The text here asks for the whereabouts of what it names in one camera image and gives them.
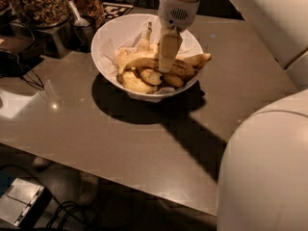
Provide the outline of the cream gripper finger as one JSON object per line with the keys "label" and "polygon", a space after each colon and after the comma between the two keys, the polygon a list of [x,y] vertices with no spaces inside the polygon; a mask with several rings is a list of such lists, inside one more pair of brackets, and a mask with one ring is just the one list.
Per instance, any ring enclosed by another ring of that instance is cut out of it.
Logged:
{"label": "cream gripper finger", "polygon": [[159,42],[159,70],[170,72],[182,44],[182,37],[176,29],[161,29]]}

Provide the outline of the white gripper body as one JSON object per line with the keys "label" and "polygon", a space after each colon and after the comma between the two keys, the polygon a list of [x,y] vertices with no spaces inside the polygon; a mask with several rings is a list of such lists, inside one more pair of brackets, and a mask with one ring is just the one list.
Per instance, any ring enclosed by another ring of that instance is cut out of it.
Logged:
{"label": "white gripper body", "polygon": [[158,16],[164,28],[185,31],[193,24],[200,0],[160,0]]}

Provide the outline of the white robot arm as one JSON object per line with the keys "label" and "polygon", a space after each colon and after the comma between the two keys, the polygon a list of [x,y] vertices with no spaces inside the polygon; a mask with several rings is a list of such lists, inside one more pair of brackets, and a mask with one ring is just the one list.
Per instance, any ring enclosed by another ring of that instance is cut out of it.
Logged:
{"label": "white robot arm", "polygon": [[229,0],[296,85],[247,118],[218,177],[217,231],[308,231],[308,0]]}

